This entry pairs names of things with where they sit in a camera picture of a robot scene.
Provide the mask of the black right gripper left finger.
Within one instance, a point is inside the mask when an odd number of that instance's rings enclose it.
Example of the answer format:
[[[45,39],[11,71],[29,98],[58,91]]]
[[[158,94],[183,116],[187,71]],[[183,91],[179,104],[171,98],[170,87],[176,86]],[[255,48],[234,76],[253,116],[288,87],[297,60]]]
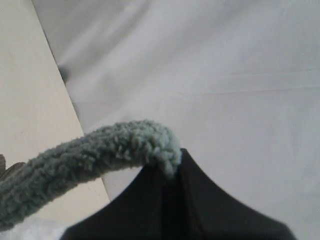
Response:
[[[69,227],[63,240],[177,240],[180,183],[144,167],[110,204]]]

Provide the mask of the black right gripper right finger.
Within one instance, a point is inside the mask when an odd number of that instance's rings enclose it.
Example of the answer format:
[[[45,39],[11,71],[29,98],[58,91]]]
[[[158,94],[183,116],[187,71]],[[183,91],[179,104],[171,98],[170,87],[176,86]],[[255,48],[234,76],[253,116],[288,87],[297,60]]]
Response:
[[[214,183],[181,149],[178,178],[188,240],[294,240],[289,227],[240,202]]]

